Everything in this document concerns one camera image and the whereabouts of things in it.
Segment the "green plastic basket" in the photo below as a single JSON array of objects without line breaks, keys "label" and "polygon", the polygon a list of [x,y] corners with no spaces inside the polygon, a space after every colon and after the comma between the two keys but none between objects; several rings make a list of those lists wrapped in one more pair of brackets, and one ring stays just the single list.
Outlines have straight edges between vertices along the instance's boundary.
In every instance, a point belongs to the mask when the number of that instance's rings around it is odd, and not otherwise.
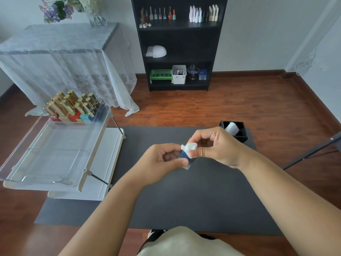
[{"label": "green plastic basket", "polygon": [[152,69],[149,78],[151,84],[152,81],[171,81],[173,83],[172,70],[170,69]]}]

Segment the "clear glass vase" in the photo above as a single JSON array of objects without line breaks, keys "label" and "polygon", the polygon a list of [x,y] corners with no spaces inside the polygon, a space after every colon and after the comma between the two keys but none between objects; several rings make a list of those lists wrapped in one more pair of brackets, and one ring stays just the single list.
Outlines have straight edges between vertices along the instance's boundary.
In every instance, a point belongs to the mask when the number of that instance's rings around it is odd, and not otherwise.
[{"label": "clear glass vase", "polygon": [[86,15],[90,23],[90,28],[105,28],[107,26],[107,22],[101,14],[94,15],[86,11]]}]

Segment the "group of gold-capped polish bottles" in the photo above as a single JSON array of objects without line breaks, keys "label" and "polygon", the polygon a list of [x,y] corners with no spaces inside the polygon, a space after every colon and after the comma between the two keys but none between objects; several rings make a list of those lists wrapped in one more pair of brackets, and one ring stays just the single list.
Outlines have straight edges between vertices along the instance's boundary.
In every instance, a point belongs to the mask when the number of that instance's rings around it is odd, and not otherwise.
[{"label": "group of gold-capped polish bottles", "polygon": [[105,103],[94,93],[82,93],[77,96],[73,90],[58,92],[43,108],[51,122],[90,124],[100,116]]}]

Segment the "person's right forearm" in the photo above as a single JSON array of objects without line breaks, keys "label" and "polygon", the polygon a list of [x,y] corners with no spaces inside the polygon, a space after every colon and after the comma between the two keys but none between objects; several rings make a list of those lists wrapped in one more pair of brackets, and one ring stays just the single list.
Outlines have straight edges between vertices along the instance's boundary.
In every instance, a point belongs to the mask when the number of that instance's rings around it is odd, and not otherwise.
[{"label": "person's right forearm", "polygon": [[239,169],[300,256],[341,256],[341,210],[257,152],[233,153]]}]

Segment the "row of coloured polish bottles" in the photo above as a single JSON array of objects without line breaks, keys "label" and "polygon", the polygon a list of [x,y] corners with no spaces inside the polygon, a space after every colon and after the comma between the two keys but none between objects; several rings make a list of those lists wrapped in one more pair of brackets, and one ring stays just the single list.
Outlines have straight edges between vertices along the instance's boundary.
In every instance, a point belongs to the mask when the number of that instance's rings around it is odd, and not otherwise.
[{"label": "row of coloured polish bottles", "polygon": [[149,25],[151,24],[151,21],[158,21],[158,20],[176,20],[176,13],[175,10],[169,7],[168,13],[166,12],[165,8],[163,9],[163,12],[161,12],[161,8],[159,10],[154,9],[152,10],[152,7],[149,7],[149,11],[147,8],[142,8],[140,10],[140,24],[142,25]]}]

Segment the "row of white pink bottles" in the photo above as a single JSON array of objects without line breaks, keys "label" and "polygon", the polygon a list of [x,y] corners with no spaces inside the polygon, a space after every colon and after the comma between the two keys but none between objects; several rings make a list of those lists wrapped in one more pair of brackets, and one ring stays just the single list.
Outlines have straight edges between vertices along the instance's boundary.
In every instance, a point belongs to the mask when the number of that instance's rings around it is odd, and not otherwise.
[{"label": "row of white pink bottles", "polygon": [[200,7],[190,6],[189,22],[190,23],[207,23],[217,22],[219,19],[220,8],[217,4],[209,6],[208,10],[204,11]]}]

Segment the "black metal stand leg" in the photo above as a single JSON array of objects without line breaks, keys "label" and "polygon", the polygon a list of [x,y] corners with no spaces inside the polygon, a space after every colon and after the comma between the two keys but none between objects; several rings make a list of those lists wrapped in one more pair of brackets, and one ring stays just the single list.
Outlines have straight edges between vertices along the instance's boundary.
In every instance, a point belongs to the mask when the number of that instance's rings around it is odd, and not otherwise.
[{"label": "black metal stand leg", "polygon": [[[320,153],[320,151],[324,150],[325,148],[329,146],[334,147],[334,150],[329,150],[327,152]],[[285,171],[288,168],[296,165],[297,163],[300,163],[303,160],[312,159],[312,158],[316,158],[319,156],[329,155],[329,154],[337,153],[337,152],[341,152],[341,131],[339,131],[338,133],[330,137],[327,141],[317,145],[316,147],[300,155],[298,158],[292,160],[291,162],[286,164],[282,169]]]}]

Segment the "glass footed dish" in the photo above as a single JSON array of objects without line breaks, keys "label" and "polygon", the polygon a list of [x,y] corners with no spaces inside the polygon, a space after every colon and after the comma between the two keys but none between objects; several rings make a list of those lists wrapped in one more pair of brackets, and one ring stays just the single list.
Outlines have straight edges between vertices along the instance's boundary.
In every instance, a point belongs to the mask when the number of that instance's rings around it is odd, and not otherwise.
[{"label": "glass footed dish", "polygon": [[197,79],[199,71],[200,69],[193,64],[187,69],[187,72],[190,75],[191,80]]}]

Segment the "black bookshelf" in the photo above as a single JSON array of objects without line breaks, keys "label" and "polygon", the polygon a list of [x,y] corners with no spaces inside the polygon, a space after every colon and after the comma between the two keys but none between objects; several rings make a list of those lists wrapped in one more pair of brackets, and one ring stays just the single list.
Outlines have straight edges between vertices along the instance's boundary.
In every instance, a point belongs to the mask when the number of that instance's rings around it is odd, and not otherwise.
[{"label": "black bookshelf", "polygon": [[[228,0],[131,0],[134,20],[139,38],[149,91],[205,90],[208,91],[215,56],[218,49],[221,29]],[[220,8],[217,22],[190,23],[190,6],[200,7],[204,11],[217,4]],[[161,12],[169,7],[175,10],[176,20],[151,21],[151,27],[139,28],[140,10],[149,7]],[[146,57],[149,46],[165,47],[167,55],[161,58]],[[186,70],[195,65],[207,70],[207,80],[190,79],[187,72],[184,85],[174,85],[171,81],[152,81],[152,69],[170,69],[173,65],[186,65]]]}]

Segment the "cream garment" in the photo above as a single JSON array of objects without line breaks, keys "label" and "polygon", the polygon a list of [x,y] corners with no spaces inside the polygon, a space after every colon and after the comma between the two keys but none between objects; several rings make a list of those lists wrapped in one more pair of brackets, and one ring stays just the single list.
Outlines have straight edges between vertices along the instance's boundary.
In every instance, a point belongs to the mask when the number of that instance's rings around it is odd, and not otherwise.
[{"label": "cream garment", "polygon": [[245,256],[228,243],[179,226],[154,242],[144,242],[137,256]]}]

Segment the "white cotton wipe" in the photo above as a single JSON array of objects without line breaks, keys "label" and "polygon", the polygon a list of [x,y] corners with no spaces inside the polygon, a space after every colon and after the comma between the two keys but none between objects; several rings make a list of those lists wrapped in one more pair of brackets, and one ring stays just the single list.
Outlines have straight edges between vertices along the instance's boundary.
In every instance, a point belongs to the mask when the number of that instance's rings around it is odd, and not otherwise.
[{"label": "white cotton wipe", "polygon": [[186,145],[181,145],[181,155],[180,158],[188,158],[192,160],[190,156],[190,151],[197,149],[197,143],[187,143]]}]

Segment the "black table mat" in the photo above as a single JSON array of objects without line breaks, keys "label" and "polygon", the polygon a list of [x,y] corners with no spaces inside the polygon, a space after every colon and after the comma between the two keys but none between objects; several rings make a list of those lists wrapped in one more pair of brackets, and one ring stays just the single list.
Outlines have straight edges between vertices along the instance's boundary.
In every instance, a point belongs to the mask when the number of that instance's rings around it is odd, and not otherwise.
[{"label": "black table mat", "polygon": [[[112,184],[153,144],[185,144],[201,127],[124,126]],[[99,201],[47,198],[35,224],[81,226]],[[282,232],[254,193],[245,176],[215,160],[199,158],[189,170],[176,169],[144,188],[129,228],[281,236]]]}]

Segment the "purple and white flower bouquet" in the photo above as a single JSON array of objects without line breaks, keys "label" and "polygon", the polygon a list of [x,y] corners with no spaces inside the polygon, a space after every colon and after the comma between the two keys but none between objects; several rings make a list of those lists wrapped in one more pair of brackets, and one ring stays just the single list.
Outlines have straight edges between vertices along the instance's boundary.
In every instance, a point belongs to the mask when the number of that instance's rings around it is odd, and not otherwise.
[{"label": "purple and white flower bouquet", "polygon": [[63,20],[71,20],[74,13],[86,13],[102,15],[101,0],[41,0],[39,5],[43,13],[43,21],[46,24],[58,23]]}]

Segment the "white nail lamp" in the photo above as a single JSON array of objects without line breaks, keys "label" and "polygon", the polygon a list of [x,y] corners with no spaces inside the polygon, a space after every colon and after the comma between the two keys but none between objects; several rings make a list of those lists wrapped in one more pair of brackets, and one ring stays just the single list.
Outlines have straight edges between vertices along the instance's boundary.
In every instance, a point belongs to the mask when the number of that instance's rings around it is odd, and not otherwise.
[{"label": "white nail lamp", "polygon": [[165,47],[160,45],[149,46],[146,51],[146,57],[161,58],[167,55]]}]

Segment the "person's right hand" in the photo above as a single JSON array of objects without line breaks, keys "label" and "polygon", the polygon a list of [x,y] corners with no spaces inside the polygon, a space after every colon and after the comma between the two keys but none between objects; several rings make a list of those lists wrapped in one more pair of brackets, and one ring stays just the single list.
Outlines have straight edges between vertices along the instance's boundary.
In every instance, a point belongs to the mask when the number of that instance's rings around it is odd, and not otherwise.
[{"label": "person's right hand", "polygon": [[188,143],[213,147],[213,159],[231,168],[243,170],[255,158],[255,151],[236,140],[221,127],[196,130]]}]

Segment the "person's left forearm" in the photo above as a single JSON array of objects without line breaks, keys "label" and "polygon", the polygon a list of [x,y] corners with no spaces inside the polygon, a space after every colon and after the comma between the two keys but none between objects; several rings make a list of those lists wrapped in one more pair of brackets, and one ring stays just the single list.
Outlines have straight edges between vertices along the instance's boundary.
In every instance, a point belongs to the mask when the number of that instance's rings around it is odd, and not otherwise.
[{"label": "person's left forearm", "polygon": [[155,177],[135,169],[126,173],[58,256],[118,256],[136,200]]}]

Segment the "black clothing piece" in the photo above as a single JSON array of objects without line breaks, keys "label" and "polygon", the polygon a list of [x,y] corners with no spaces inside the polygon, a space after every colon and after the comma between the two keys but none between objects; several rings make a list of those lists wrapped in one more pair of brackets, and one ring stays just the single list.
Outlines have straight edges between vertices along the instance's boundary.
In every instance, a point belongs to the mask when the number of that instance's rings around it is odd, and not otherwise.
[{"label": "black clothing piece", "polygon": [[154,242],[156,241],[163,233],[167,232],[167,230],[163,229],[152,229],[147,236],[146,242]]}]

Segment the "white trolley cart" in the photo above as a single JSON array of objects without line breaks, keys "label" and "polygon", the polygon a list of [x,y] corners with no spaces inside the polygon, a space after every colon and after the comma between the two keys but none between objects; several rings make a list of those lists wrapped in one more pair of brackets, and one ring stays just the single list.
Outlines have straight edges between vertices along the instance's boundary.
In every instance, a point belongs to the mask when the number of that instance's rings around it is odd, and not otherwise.
[{"label": "white trolley cart", "polygon": [[3,186],[9,189],[48,191],[48,197],[54,199],[102,201],[112,187],[110,182],[125,139],[123,129],[118,128],[118,125],[115,128],[108,127],[109,123],[116,123],[111,108],[103,136],[88,164],[90,168],[83,170],[82,179],[77,187],[58,190],[57,186],[53,185],[25,185],[9,181],[3,181]]}]

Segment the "black square bin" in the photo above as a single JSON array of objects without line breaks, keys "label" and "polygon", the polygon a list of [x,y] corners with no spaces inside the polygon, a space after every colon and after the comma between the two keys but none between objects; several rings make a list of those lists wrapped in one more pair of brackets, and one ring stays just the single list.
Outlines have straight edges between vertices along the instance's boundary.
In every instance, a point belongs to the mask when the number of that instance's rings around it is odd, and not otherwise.
[{"label": "black square bin", "polygon": [[[237,139],[239,142],[244,143],[248,140],[248,136],[246,133],[246,128],[243,122],[241,121],[233,121],[238,128],[240,129],[240,131],[238,132],[238,134],[236,136],[233,136],[235,139]],[[230,121],[220,121],[219,126],[221,128],[225,128],[228,124],[230,123]]]}]

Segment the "white storage box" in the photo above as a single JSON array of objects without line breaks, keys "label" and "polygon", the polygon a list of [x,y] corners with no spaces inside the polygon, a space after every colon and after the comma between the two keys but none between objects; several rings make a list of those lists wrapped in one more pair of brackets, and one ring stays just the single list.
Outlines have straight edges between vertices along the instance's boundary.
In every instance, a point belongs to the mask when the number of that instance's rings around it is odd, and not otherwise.
[{"label": "white storage box", "polygon": [[186,80],[186,65],[172,66],[172,83],[174,85],[184,85]]}]

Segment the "person's left hand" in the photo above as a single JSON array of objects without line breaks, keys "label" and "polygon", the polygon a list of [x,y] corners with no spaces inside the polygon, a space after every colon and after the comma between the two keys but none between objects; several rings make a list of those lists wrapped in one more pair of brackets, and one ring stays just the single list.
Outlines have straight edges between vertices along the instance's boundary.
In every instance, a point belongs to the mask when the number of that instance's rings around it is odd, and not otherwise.
[{"label": "person's left hand", "polygon": [[130,181],[142,188],[160,181],[168,172],[157,169],[157,163],[179,158],[181,145],[174,143],[150,146],[129,171]]}]

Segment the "clear acrylic organizer tray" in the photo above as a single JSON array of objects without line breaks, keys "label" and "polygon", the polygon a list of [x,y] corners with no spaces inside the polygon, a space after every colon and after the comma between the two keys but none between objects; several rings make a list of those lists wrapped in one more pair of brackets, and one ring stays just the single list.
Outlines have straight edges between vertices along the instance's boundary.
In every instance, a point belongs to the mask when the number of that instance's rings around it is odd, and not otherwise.
[{"label": "clear acrylic organizer tray", "polygon": [[103,101],[92,122],[54,122],[40,117],[0,167],[0,181],[77,187],[110,118]]}]

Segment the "table with white lace cloth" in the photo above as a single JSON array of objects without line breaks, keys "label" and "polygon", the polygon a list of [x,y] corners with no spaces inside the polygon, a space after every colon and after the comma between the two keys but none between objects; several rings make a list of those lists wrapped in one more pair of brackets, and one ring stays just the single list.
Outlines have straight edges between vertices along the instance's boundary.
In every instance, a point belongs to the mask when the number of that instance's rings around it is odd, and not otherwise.
[{"label": "table with white lace cloth", "polygon": [[0,67],[36,106],[26,116],[47,115],[47,102],[69,90],[93,93],[127,110],[126,117],[139,111],[131,97],[137,77],[119,23],[30,25],[0,43]]}]

